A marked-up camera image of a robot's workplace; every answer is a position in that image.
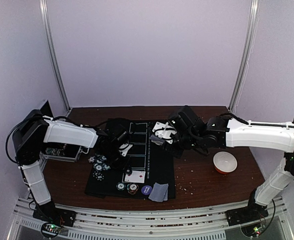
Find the black hundred chip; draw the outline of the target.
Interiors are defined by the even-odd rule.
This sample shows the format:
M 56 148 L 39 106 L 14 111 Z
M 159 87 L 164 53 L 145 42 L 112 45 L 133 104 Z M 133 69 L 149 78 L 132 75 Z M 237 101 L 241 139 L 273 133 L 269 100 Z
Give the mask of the black hundred chip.
M 99 171 L 94 171 L 92 176 L 97 181 L 103 181 L 104 180 L 104 175 Z

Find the mixed colour chip stack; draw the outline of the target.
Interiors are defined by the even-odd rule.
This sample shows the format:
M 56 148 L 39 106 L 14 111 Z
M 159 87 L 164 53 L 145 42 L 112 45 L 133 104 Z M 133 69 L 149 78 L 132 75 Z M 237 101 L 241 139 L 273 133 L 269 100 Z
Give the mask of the mixed colour chip stack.
M 130 195 L 135 195 L 139 190 L 139 185 L 135 183 L 129 183 L 127 185 L 127 191 Z

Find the purple small blind button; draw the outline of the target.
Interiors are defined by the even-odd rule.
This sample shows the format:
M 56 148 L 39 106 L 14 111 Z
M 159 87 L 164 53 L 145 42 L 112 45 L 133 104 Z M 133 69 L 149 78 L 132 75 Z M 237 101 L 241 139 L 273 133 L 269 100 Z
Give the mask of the purple small blind button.
M 141 188 L 141 193 L 145 196 L 148 196 L 152 191 L 152 187 L 150 185 L 144 185 L 142 188 Z

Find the blue backed card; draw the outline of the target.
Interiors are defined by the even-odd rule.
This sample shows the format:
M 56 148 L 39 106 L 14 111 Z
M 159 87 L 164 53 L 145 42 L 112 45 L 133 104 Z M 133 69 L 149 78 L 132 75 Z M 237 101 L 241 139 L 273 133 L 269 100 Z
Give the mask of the blue backed card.
M 165 190 L 161 186 L 153 187 L 151 193 L 149 194 L 148 199 L 153 202 L 163 202 L 164 201 Z
M 153 187 L 153 199 L 155 202 L 164 202 L 168 200 L 169 184 L 155 183 Z

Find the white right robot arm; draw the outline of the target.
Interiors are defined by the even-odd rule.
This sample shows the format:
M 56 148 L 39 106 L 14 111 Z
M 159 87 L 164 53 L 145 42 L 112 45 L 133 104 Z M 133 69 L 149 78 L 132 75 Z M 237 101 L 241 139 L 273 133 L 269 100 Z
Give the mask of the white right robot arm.
M 267 217 L 267 206 L 294 181 L 294 120 L 257 122 L 226 112 L 203 122 L 186 105 L 170 114 L 166 123 L 155 123 L 152 134 L 156 143 L 176 158 L 184 150 L 206 156 L 209 148 L 254 147 L 284 152 L 277 169 L 252 190 L 247 206 L 226 211 L 230 226 Z

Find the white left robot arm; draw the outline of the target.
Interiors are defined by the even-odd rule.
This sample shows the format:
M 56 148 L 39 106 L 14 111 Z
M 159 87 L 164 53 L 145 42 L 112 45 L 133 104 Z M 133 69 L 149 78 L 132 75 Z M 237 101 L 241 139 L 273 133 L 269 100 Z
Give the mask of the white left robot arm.
M 55 206 L 47 188 L 39 157 L 44 143 L 60 143 L 94 149 L 106 157 L 107 165 L 125 174 L 132 172 L 127 150 L 132 147 L 129 132 L 120 125 L 115 131 L 95 126 L 77 124 L 65 116 L 49 117 L 38 109 L 32 110 L 26 118 L 14 126 L 8 139 L 12 139 L 15 158 L 10 161 L 18 166 L 24 184 L 35 202 L 36 211 L 50 223 L 61 225 L 75 212 L 62 213 Z

